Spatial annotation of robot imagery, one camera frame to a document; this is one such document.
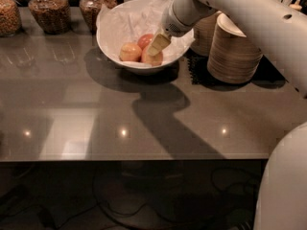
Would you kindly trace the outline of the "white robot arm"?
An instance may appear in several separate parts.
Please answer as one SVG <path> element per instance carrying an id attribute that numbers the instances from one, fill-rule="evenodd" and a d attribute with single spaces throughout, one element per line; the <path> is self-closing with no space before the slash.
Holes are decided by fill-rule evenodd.
<path id="1" fill-rule="evenodd" d="M 307 16 L 276 0 L 172 0 L 148 48 L 155 56 L 201 19 L 223 12 L 285 79 L 307 97 Z"/>

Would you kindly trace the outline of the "white robot base shell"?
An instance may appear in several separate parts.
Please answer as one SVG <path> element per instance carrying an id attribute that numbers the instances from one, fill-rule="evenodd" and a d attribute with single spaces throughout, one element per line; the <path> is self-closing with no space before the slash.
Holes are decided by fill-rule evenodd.
<path id="1" fill-rule="evenodd" d="M 253 230 L 307 230 L 307 124 L 289 132 L 266 165 Z"/>

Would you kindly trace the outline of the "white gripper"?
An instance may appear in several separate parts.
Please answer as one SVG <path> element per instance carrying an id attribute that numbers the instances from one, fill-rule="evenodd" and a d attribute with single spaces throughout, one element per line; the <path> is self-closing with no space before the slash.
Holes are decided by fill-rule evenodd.
<path id="1" fill-rule="evenodd" d="M 171 37 L 184 36 L 200 20 L 215 12 L 208 0 L 172 0 L 162 15 L 162 32 L 154 35 L 147 54 L 156 56 L 171 44 Z"/>

